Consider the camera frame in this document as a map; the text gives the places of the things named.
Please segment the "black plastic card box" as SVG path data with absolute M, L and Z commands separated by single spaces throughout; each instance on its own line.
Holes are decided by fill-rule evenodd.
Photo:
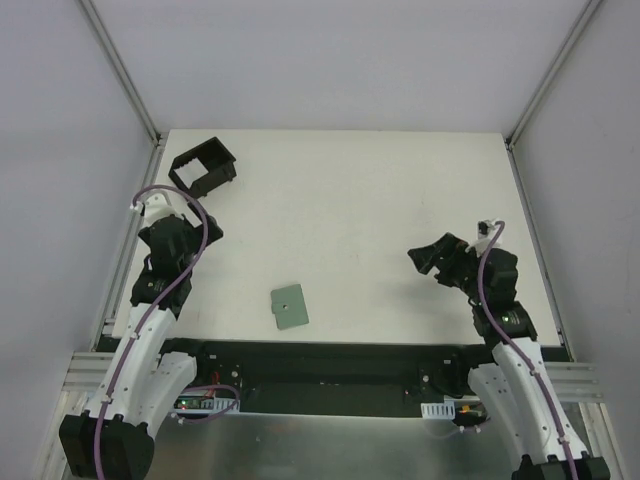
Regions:
M 235 162 L 220 139 L 212 137 L 176 156 L 168 177 L 179 190 L 200 199 L 236 178 Z

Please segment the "green leather card holder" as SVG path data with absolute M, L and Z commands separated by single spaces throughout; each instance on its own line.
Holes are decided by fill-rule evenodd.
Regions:
M 300 327 L 309 323 L 309 315 L 300 284 L 271 291 L 271 311 L 279 330 Z

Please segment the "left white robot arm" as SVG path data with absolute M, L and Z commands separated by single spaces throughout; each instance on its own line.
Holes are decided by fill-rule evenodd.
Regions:
M 149 247 L 131 291 L 125 332 L 95 394 L 59 427 L 66 460 L 81 479 L 143 479 L 157 432 L 186 388 L 204 387 L 210 363 L 161 348 L 191 292 L 194 263 L 223 232 L 206 215 L 199 226 L 169 214 L 144 227 Z

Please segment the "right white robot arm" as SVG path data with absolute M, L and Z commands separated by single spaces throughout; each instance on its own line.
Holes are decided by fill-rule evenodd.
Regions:
M 496 223 L 469 244 L 447 233 L 409 250 L 416 270 L 457 288 L 472 308 L 490 360 L 450 369 L 452 387 L 475 393 L 509 451 L 514 479 L 608 479 L 606 460 L 589 453 L 547 373 L 531 317 L 517 301 L 518 258 L 497 247 Z

